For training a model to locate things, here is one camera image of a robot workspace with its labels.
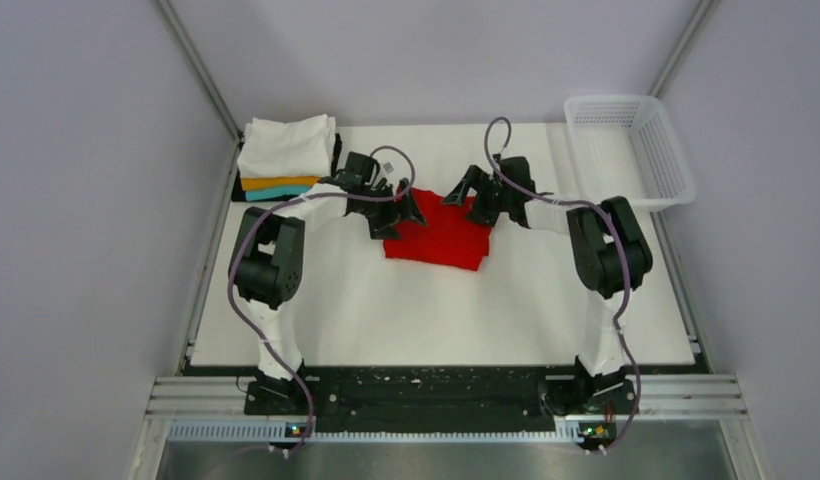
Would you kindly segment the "red t shirt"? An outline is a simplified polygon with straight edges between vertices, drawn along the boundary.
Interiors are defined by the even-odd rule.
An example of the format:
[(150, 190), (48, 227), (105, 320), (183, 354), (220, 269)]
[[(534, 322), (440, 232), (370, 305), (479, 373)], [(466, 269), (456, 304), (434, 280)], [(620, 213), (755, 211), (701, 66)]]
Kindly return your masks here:
[(400, 237), (382, 242), (385, 257), (478, 271), (490, 254), (492, 228), (467, 219), (475, 197), (462, 206), (444, 205), (443, 197), (429, 190), (414, 188), (413, 197), (427, 224), (401, 222)]

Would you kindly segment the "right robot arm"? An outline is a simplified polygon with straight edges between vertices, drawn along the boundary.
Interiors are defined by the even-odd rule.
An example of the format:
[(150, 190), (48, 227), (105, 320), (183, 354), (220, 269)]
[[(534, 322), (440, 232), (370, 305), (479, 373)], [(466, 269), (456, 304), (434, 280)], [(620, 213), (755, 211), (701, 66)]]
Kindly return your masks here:
[(638, 366), (625, 336), (623, 316), (653, 268), (653, 255), (629, 201), (616, 196), (599, 204), (540, 193), (524, 157), (494, 155), (489, 172), (470, 166), (443, 204), (461, 206), (476, 194), (467, 218), (487, 227), (501, 214), (526, 229), (568, 238), (578, 279), (588, 292), (585, 333), (574, 375), (541, 391), (558, 415), (576, 409), (598, 412), (625, 385), (625, 368)]

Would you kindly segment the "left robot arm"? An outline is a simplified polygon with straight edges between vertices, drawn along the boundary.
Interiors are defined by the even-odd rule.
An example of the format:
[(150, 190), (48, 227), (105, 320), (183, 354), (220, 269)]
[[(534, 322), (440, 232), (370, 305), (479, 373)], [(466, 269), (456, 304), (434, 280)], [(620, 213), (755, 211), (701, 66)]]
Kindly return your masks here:
[(227, 294), (234, 312), (255, 333), (260, 351), (256, 383), (283, 413), (305, 404), (303, 356), (288, 311), (303, 281), (305, 240), (350, 214), (363, 216), (374, 240), (398, 238), (397, 226), (426, 219), (407, 177), (392, 185), (345, 174), (320, 180), (303, 194), (242, 216), (228, 269)]

